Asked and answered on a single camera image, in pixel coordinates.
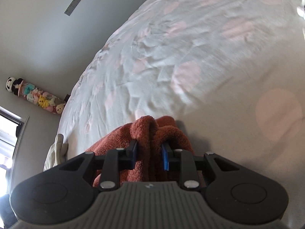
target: orange fuzzy cloth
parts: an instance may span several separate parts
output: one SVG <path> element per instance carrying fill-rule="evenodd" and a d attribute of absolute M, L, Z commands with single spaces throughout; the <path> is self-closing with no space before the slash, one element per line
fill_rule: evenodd
<path fill-rule="evenodd" d="M 177 180 L 177 173 L 167 173 L 163 169 L 161 144 L 168 141 L 172 149 L 184 149 L 194 154 L 192 146 L 184 133 L 178 129 L 175 120 L 170 116 L 154 119 L 143 116 L 134 123 L 118 127 L 86 151 L 93 151 L 95 155 L 105 155 L 110 149 L 127 148 L 132 139 L 138 142 L 138 157 L 135 169 L 120 172 L 120 182 L 141 181 L 155 182 Z M 99 176 L 95 178 L 93 186 L 98 186 Z"/>

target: polka dot bed sheet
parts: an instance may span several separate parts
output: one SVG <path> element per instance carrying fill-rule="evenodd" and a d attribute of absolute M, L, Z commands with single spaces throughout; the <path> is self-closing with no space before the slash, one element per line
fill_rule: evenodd
<path fill-rule="evenodd" d="M 58 133 L 72 158 L 143 115 L 173 116 L 213 151 L 281 183 L 305 223 L 301 0 L 147 0 L 95 55 Z"/>

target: mattress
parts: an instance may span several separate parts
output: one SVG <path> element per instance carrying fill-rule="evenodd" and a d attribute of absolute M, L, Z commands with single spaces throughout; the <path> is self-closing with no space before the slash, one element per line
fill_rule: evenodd
<path fill-rule="evenodd" d="M 305 214 L 301 0 L 147 0 L 95 55 L 62 114 L 72 158 L 143 115 L 173 116 L 213 151 L 281 183 Z"/>

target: wall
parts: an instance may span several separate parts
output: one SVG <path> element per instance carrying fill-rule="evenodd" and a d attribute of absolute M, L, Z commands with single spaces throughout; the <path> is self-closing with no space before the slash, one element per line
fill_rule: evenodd
<path fill-rule="evenodd" d="M 5 82 L 6 77 L 0 74 L 0 83 Z M 60 116 L 7 92 L 4 86 L 0 89 L 0 106 L 24 119 L 29 116 L 12 173 L 11 187 L 14 187 L 43 171 L 45 157 L 57 134 Z"/>
<path fill-rule="evenodd" d="M 109 36 L 146 0 L 0 0 L 0 66 L 64 98 Z"/>

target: towel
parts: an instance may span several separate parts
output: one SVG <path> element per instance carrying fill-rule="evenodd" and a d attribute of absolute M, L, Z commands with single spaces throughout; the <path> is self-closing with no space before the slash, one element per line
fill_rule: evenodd
<path fill-rule="evenodd" d="M 63 144 L 63 135 L 57 134 L 55 142 L 51 145 L 43 171 L 53 168 L 66 161 L 65 154 L 68 150 L 68 144 Z"/>
<path fill-rule="evenodd" d="M 188 138 L 178 129 L 175 120 L 170 116 L 156 120 L 151 116 L 143 116 L 134 123 L 118 127 L 86 151 L 93 151 L 95 155 L 105 155 L 110 149 L 127 148 L 132 139 L 138 142 L 138 158 L 133 170 L 120 172 L 121 183 L 178 180 L 178 173 L 167 173 L 163 169 L 161 145 L 165 141 L 172 149 L 184 149 L 194 154 Z M 100 173 L 101 171 L 97 172 L 94 187 L 99 184 Z"/>

